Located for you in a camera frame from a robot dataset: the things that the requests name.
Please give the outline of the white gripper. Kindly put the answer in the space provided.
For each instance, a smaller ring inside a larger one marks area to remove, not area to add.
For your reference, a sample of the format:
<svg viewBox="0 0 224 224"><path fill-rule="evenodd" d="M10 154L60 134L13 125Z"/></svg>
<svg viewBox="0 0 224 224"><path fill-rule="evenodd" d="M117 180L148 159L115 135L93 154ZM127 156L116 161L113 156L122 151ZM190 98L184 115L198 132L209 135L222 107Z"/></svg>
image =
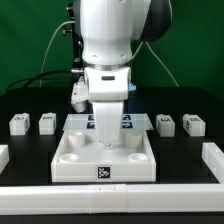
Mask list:
<svg viewBox="0 0 224 224"><path fill-rule="evenodd" d="M86 67L89 100L92 103L98 141L112 148L121 130L124 101L128 99L131 69L104 71Z"/></svg>

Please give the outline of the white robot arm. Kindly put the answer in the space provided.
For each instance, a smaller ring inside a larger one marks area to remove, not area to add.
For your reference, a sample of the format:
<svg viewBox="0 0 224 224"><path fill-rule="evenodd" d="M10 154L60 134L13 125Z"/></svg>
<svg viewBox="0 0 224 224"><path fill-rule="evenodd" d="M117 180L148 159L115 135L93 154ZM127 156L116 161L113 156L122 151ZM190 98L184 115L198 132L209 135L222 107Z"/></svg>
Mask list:
<svg viewBox="0 0 224 224"><path fill-rule="evenodd" d="M98 141L118 141L133 60L131 42L156 41L172 21L170 0L75 0L76 30L84 42L84 76L73 87L78 112L93 106Z"/></svg>

